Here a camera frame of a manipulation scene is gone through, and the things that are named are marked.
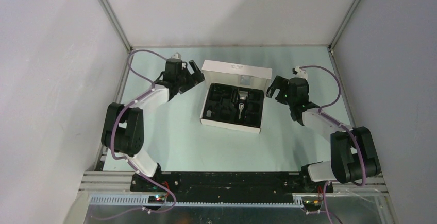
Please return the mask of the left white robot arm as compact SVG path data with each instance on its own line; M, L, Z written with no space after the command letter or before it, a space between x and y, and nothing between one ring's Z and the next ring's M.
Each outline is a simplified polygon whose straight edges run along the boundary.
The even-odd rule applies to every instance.
M163 177L156 171L159 164L143 149L145 140L144 114L183 94L204 81L197 64L190 60L169 58L165 69L151 86L126 104L113 102L107 108L101 143L113 159L126 161L144 176L143 185L150 191L161 189Z

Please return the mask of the white cardboard kit box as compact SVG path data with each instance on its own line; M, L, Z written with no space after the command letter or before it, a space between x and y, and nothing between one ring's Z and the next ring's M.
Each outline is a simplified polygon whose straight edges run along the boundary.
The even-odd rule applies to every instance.
M271 68L242 65L237 63L227 63L227 62L206 60L204 61L201 69L205 77L207 94L208 94L209 87L212 83L219 83L219 84L232 85L232 86L249 88L249 89L263 90L264 99L265 99L267 88L269 87L272 79ZM205 101L201 110L201 116L205 106ZM250 132L250 133L261 132L262 121L261 121L260 128L254 128L254 127L248 127L243 125L219 123L216 121L203 119L201 116L200 116L200 122L203 125L215 126L215 127Z

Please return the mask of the black silver hair clipper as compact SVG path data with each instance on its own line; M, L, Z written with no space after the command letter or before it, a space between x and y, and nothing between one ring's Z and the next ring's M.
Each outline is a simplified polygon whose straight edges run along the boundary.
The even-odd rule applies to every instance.
M248 91L239 91L239 102L238 102L238 110L239 110L239 116L238 119L241 119L242 112L245 108L245 102L248 98Z

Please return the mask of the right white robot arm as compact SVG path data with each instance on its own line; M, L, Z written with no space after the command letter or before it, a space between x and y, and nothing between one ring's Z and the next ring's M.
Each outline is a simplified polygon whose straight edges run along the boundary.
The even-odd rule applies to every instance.
M291 119L319 134L330 144L330 160L303 167L300 187L315 191L322 181L364 185L367 178L381 173L381 165L373 137L367 127L346 125L324 112L309 100L309 84L305 78L286 79L276 76L268 87L267 97L287 105Z

